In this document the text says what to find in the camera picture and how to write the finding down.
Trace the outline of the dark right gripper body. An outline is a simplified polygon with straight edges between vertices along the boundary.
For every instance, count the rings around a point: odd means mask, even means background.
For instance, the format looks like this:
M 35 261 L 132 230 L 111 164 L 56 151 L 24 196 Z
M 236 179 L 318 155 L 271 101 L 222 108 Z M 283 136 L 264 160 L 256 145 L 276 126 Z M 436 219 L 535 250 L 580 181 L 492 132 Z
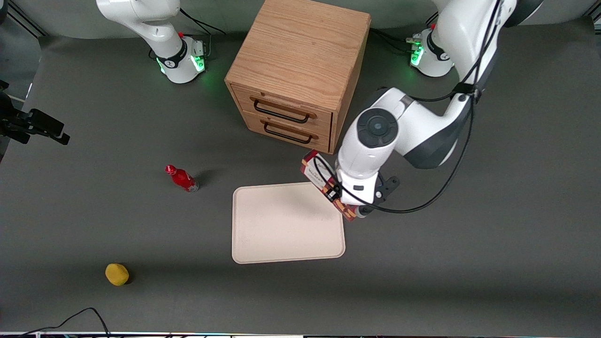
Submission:
M 27 144 L 30 140 L 30 135 L 17 124 L 21 111 L 13 106 L 9 95 L 4 93 L 8 87 L 8 83 L 0 80 L 0 162 L 6 154 L 11 139 L 21 144 Z

